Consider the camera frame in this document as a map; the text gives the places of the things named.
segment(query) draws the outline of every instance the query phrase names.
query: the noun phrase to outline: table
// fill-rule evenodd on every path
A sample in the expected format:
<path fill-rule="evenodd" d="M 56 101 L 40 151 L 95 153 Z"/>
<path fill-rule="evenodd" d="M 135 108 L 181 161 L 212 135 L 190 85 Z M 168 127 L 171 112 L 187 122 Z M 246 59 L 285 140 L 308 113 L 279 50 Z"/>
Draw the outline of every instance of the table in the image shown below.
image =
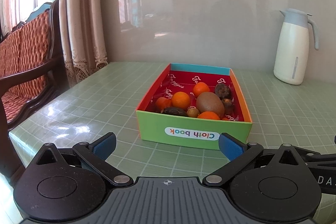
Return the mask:
<path fill-rule="evenodd" d="M 137 176 L 199 176 L 228 162 L 219 151 L 179 147 L 139 138 L 135 108 L 167 63 L 115 62 L 40 109 L 9 136 L 25 166 L 42 144 L 72 147 L 107 132 L 117 148 L 106 160 Z M 288 85 L 272 73 L 234 70 L 254 122 L 248 141 L 265 148 L 282 143 L 336 153 L 336 85 L 306 80 Z M 319 223 L 336 219 L 335 196 L 323 194 Z"/>

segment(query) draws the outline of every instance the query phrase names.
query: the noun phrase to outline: wall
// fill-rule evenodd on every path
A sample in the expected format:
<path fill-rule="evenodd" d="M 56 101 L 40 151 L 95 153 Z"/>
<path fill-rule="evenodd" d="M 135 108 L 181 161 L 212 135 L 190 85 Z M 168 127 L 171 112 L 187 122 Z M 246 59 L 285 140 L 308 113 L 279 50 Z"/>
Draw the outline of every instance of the wall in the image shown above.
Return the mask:
<path fill-rule="evenodd" d="M 110 60 L 264 71 L 274 66 L 279 10 L 289 7 L 313 14 L 320 29 L 320 50 L 310 41 L 306 77 L 336 83 L 334 0 L 142 0 L 143 25 L 128 30 L 120 28 L 118 0 L 101 0 Z"/>

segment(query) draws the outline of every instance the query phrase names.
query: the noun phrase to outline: thermos lid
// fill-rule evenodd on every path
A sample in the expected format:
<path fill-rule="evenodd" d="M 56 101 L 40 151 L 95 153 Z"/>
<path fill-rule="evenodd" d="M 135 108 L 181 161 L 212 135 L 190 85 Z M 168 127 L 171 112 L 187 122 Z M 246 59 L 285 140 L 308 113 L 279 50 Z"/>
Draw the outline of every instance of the thermos lid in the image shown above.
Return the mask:
<path fill-rule="evenodd" d="M 285 16 L 284 22 L 308 28 L 308 15 L 310 14 L 292 8 L 280 12 Z"/>

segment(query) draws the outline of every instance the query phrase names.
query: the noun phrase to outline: green box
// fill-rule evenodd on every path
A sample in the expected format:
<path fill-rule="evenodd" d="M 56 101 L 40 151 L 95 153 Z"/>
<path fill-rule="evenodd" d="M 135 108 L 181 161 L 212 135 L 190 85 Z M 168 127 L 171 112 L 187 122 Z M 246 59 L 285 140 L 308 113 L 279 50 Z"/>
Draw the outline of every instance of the green box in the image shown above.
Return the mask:
<path fill-rule="evenodd" d="M 169 98 L 172 90 L 177 89 L 186 92 L 199 80 L 204 81 L 211 89 L 214 89 L 216 83 L 229 82 L 237 113 L 235 121 L 206 120 L 154 112 L 153 104 L 158 97 L 164 95 Z M 223 132 L 246 142 L 252 127 L 251 115 L 238 81 L 232 69 L 222 67 L 169 64 L 142 98 L 136 113 L 142 140 L 187 147 L 218 150 L 218 137 Z"/>

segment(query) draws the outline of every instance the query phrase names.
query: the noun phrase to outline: orange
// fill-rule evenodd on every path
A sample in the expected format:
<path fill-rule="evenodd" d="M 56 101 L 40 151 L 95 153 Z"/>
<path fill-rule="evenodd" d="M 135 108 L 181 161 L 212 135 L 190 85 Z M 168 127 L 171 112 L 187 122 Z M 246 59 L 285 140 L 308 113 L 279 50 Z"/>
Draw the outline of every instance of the orange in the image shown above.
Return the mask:
<path fill-rule="evenodd" d="M 171 104 L 174 107 L 179 107 L 186 110 L 190 106 L 190 97 L 185 92 L 176 92 L 171 98 Z"/>
<path fill-rule="evenodd" d="M 207 119 L 207 120 L 220 120 L 218 115 L 215 112 L 212 112 L 212 111 L 205 111 L 205 112 L 201 113 L 200 115 L 198 115 L 197 118 Z"/>
<path fill-rule="evenodd" d="M 193 93 L 195 97 L 197 98 L 203 92 L 210 92 L 210 88 L 206 83 L 203 82 L 197 83 L 193 88 Z"/>
<path fill-rule="evenodd" d="M 165 97 L 160 97 L 156 100 L 155 105 L 160 111 L 162 111 L 166 107 L 171 107 L 171 100 Z"/>

